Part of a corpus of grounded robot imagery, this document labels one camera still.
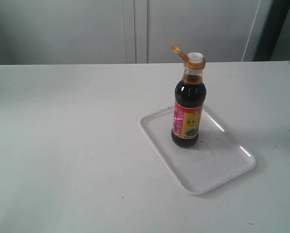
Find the white plastic tray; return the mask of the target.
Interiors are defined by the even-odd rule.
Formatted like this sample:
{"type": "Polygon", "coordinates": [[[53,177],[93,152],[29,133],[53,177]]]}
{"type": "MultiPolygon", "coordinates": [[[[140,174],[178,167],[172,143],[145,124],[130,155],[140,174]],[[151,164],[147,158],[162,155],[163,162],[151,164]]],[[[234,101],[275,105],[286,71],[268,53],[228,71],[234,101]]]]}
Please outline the white plastic tray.
{"type": "Polygon", "coordinates": [[[199,196],[241,176],[256,166],[250,153],[209,110],[204,107],[199,138],[188,148],[171,138],[174,107],[144,116],[139,125],[178,184],[199,196]]]}

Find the white cabinet doors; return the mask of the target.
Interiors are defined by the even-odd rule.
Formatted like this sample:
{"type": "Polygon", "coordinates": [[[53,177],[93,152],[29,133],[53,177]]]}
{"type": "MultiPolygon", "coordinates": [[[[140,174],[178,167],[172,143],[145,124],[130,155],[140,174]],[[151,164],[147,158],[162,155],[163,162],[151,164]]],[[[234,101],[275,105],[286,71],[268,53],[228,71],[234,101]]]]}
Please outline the white cabinet doors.
{"type": "Polygon", "coordinates": [[[0,65],[251,61],[269,0],[0,0],[0,65]]]}

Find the dark soy sauce bottle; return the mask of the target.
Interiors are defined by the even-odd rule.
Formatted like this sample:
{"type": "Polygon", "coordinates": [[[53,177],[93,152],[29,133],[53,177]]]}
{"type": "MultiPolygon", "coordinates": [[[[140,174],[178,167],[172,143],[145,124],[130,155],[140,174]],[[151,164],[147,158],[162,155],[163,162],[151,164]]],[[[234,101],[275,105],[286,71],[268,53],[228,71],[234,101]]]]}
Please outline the dark soy sauce bottle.
{"type": "Polygon", "coordinates": [[[206,87],[203,82],[206,61],[199,52],[186,54],[178,46],[172,46],[172,51],[183,62],[184,73],[174,90],[171,137],[176,145],[190,148],[197,143],[199,137],[199,126],[206,98],[206,87]]]}

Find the dark vertical post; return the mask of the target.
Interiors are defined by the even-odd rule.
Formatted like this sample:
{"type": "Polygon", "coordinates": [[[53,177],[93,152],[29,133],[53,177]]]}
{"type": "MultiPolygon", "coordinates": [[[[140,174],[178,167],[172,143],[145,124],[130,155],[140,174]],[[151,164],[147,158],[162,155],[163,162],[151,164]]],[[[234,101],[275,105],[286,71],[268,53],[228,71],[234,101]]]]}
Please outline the dark vertical post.
{"type": "Polygon", "coordinates": [[[290,10],[290,0],[272,0],[252,61],[270,61],[290,10]]]}

